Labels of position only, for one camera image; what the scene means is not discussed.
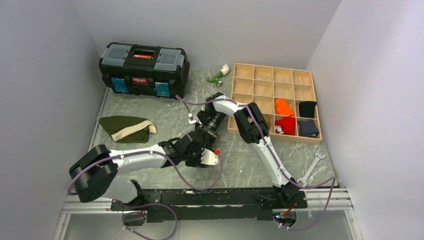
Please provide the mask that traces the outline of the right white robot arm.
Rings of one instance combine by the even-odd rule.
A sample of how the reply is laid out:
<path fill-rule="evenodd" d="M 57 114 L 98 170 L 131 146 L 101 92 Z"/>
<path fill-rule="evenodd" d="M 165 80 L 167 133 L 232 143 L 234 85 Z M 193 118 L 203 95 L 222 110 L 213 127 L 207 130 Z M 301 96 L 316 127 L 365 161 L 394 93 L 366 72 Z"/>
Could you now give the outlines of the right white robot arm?
<path fill-rule="evenodd" d="M 276 203 L 282 208 L 289 207 L 301 187 L 278 156 L 270 138 L 269 126 L 258 105 L 254 102 L 238 102 L 221 92 L 201 104 L 206 110 L 213 110 L 235 120 L 241 138 L 255 150 L 270 175 Z"/>

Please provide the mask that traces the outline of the wooden compartment tray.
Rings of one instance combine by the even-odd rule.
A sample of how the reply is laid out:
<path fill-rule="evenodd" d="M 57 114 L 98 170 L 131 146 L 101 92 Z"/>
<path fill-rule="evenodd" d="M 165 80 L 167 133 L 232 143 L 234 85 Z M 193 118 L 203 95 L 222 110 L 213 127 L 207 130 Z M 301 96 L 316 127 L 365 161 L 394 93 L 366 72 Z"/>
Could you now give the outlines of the wooden compartment tray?
<path fill-rule="evenodd" d="M 274 139 L 319 144 L 322 141 L 318 103 L 315 107 L 315 118 L 299 116 L 299 103 L 317 102 L 313 75 L 308 70 L 235 63 L 233 68 L 231 98 L 241 103 L 254 102 L 264 115 L 269 126 L 269 136 Z M 275 131 L 275 120 L 286 115 L 275 112 L 275 100 L 286 100 L 296 120 L 294 135 L 278 134 Z M 319 129 L 317 137 L 299 136 L 298 121 L 313 120 Z"/>

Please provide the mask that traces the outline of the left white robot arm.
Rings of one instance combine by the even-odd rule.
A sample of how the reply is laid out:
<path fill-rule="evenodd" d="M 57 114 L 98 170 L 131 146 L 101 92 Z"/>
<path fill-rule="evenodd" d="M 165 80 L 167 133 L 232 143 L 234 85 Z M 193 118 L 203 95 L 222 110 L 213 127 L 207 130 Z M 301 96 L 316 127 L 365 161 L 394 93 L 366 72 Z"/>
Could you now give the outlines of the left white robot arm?
<path fill-rule="evenodd" d="M 134 150 L 109 150 L 100 144 L 88 151 L 68 172 L 80 202 L 89 203 L 104 197 L 137 210 L 144 203 L 142 188 L 136 180 L 124 180 L 121 175 L 173 167 L 181 162 L 188 167 L 204 168 L 202 153 L 212 150 L 216 139 L 214 133 L 190 131 L 181 138 Z"/>

